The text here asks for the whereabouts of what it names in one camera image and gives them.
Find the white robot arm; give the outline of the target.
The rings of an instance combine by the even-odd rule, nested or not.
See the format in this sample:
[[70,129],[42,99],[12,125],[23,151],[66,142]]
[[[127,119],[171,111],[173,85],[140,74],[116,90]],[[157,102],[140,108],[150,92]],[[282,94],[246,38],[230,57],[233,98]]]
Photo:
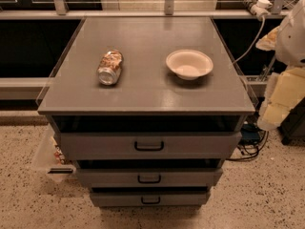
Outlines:
[[273,39],[275,59],[287,68],[272,73],[259,110],[257,125],[270,131],[281,125],[291,110],[305,97],[305,0],[299,0],[276,30],[259,40],[259,49],[269,49]]

